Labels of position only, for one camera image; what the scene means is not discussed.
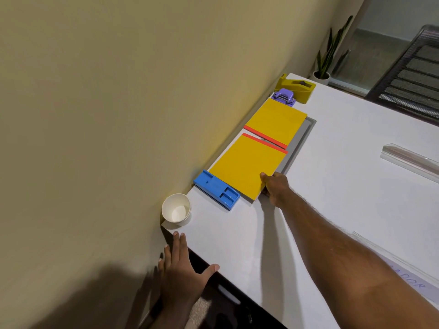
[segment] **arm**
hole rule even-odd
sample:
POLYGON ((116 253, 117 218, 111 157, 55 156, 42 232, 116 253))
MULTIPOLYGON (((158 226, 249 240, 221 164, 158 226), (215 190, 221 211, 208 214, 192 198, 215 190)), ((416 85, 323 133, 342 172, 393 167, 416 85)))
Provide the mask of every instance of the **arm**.
POLYGON ((287 177, 261 173, 314 283, 342 328, 439 328, 439 312, 373 251, 325 220, 287 177))
POLYGON ((186 236, 182 233, 180 237, 178 232, 174 232, 172 254, 166 245, 165 260, 158 261, 163 310, 151 329, 183 329, 192 306, 219 268, 219 265, 210 265, 202 274, 197 274, 189 261, 186 236))

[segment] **red edge strip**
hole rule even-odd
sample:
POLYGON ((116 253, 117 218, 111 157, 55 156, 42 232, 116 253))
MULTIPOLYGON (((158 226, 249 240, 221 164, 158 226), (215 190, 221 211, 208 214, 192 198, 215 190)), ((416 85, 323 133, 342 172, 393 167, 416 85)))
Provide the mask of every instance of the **red edge strip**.
POLYGON ((252 132, 253 134, 260 136, 261 138, 265 138, 267 141, 270 141, 271 143, 276 144, 277 146, 280 146, 283 149, 286 149, 288 145, 285 145, 284 143, 281 143, 279 141, 276 141, 274 138, 268 137, 267 135, 258 132, 257 130, 250 128, 249 126, 245 125, 244 129, 248 130, 249 132, 252 132))
POLYGON ((274 144, 271 144, 271 143, 267 143, 267 142, 265 142, 265 141, 262 141, 261 139, 256 138, 256 137, 254 137, 254 136, 251 136, 251 135, 249 135, 249 134, 244 133, 244 134, 242 134, 242 136, 245 136, 245 137, 248 137, 248 138, 254 139, 255 141, 257 141, 257 142, 259 142, 259 143, 262 143, 262 144, 265 144, 266 146, 269 146, 270 148, 273 148, 273 149, 279 150, 279 151, 282 152, 283 154, 287 154, 287 153, 288 153, 287 150, 281 149, 281 148, 279 148, 278 146, 275 146, 274 144))

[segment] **white desk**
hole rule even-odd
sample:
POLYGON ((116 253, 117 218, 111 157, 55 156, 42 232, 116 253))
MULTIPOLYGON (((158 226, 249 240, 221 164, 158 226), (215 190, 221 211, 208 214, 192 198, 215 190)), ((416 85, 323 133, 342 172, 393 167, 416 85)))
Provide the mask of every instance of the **white desk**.
MULTIPOLYGON (((287 173, 292 188, 346 232, 438 277, 439 184, 380 153, 395 143, 437 161, 439 127, 320 84, 294 108, 317 123, 287 173)), ((192 218, 178 231, 190 249, 287 328, 338 328, 264 195, 253 204, 241 198, 230 212, 196 187, 188 196, 192 218)))

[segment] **black mesh chair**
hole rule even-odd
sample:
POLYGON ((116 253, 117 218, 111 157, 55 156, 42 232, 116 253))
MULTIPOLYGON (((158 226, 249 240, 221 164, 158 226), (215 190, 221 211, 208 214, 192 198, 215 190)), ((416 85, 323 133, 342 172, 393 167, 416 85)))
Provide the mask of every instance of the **black mesh chair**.
POLYGON ((423 26, 365 99, 439 126, 439 27, 423 26))

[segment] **blue holder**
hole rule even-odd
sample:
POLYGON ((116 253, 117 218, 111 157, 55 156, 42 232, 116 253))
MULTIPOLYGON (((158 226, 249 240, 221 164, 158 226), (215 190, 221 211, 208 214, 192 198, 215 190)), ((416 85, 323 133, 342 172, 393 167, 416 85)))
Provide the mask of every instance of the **blue holder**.
POLYGON ((241 195, 227 183, 219 180, 212 173, 203 170, 194 180, 195 186, 216 200, 227 210, 231 210, 241 195))
POLYGON ((293 96, 294 96, 293 91, 282 88, 279 91, 275 92, 271 96, 271 99, 274 99, 279 103, 293 107, 294 103, 296 102, 296 99, 294 99, 293 96))

